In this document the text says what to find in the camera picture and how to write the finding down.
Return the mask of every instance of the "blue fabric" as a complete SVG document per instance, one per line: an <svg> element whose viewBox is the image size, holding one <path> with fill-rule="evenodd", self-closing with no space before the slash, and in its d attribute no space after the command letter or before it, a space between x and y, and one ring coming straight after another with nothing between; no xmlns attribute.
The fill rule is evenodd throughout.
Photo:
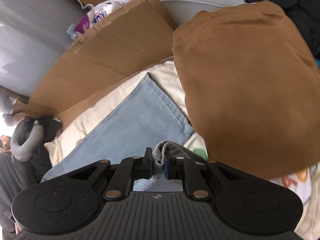
<svg viewBox="0 0 320 240"><path fill-rule="evenodd" d="M116 164L126 157L143 156L146 147L154 149L164 140L184 145L192 133L188 119L147 73L42 181L103 159Z"/></svg>
<svg viewBox="0 0 320 240"><path fill-rule="evenodd" d="M320 68L320 60L316 58L316 62L318 64L318 67Z"/></svg>

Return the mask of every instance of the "round pad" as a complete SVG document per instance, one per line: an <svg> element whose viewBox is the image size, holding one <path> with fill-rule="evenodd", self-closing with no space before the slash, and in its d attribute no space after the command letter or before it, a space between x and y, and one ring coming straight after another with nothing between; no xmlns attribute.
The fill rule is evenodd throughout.
<svg viewBox="0 0 320 240"><path fill-rule="evenodd" d="M59 212L68 208L72 202L70 195L50 191L39 195L35 200L35 206L42 212Z"/></svg>
<svg viewBox="0 0 320 240"><path fill-rule="evenodd" d="M293 231L303 211L294 192L262 179L231 181L218 195L216 208L231 226L253 235Z"/></svg>
<svg viewBox="0 0 320 240"><path fill-rule="evenodd" d="M19 193L12 214L23 230L61 234L88 223L98 208L98 196L90 184L61 176Z"/></svg>

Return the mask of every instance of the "metal rivet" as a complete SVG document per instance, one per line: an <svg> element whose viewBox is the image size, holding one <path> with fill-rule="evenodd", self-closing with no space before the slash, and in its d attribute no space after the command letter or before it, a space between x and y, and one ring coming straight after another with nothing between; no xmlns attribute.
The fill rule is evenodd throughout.
<svg viewBox="0 0 320 240"><path fill-rule="evenodd" d="M209 196L209 193L205 190L196 190L193 192L193 195L196 197L196 198L205 198L207 196Z"/></svg>
<svg viewBox="0 0 320 240"><path fill-rule="evenodd" d="M106 192L106 196L109 198L117 198L121 196L121 192L119 190L109 190Z"/></svg>

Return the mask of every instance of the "cardboard flap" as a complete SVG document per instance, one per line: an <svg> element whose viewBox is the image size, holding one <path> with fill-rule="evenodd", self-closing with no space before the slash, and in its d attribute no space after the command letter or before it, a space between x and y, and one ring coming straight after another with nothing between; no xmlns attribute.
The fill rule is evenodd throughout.
<svg viewBox="0 0 320 240"><path fill-rule="evenodd" d="M19 100L12 106L12 108L14 113L23 112L26 116L33 118L39 118L41 116L55 116L58 113L56 109L34 103L28 103L26 105Z"/></svg>
<svg viewBox="0 0 320 240"><path fill-rule="evenodd" d="M64 111L125 76L73 53L72 46L42 78L30 103Z"/></svg>
<svg viewBox="0 0 320 240"><path fill-rule="evenodd" d="M147 0L122 11L112 21L99 22L94 38L75 52L123 75L172 55L173 30Z"/></svg>
<svg viewBox="0 0 320 240"><path fill-rule="evenodd" d="M144 69L141 69L137 73L134 73L133 75L130 75L123 80L113 84L112 86L94 94L90 97L82 100L81 102L77 103L76 105L70 107L69 109L59 113L59 118L62 120L62 130L65 130L79 115L81 115L85 110L89 109L90 107L94 106L98 101L100 101L102 98L104 98L107 94L112 92L114 89L116 89L118 86L135 76L136 74L140 73L141 71L147 70L148 68L151 68L158 64L163 64L167 60L172 61L173 57L169 57L167 59L161 60L159 62L153 63L150 66L145 67Z"/></svg>

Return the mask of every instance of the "brown fabric cushion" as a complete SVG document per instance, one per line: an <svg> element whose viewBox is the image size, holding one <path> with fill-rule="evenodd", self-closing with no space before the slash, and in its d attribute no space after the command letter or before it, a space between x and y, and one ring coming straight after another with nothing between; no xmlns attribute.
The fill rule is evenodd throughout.
<svg viewBox="0 0 320 240"><path fill-rule="evenodd" d="M199 12L172 50L210 159L264 179L320 161L320 72L279 6Z"/></svg>

